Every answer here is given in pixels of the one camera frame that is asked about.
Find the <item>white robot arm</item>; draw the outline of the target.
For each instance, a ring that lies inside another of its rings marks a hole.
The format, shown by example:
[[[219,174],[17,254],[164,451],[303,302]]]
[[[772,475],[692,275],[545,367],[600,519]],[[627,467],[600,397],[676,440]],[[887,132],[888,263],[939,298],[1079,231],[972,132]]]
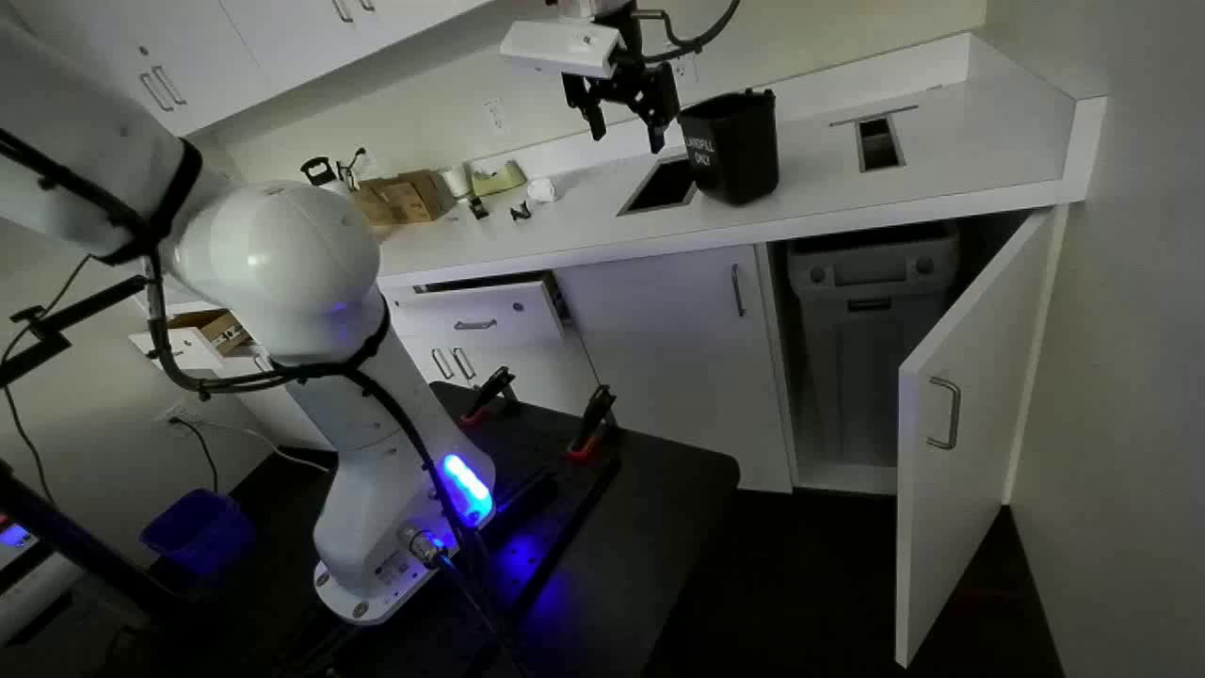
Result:
[[[422,379],[378,288],[381,249],[352,200],[312,185],[236,185],[129,96],[27,32],[0,28],[3,220],[149,273],[149,332],[167,289],[236,317],[268,354],[245,393],[282,388],[334,444],[312,526],[322,604],[396,617],[432,572],[484,551],[496,464]]]

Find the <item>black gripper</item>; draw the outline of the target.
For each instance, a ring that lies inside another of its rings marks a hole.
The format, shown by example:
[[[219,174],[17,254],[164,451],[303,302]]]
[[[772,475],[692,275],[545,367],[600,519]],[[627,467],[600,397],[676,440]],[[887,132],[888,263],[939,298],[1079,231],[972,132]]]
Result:
[[[564,101],[585,113],[590,138],[606,136],[604,105],[618,101],[649,123],[649,147],[668,147],[668,128],[677,116],[677,83],[668,61],[643,52],[643,13],[616,7],[600,15],[604,28],[622,34],[616,71],[606,78],[564,74]]]

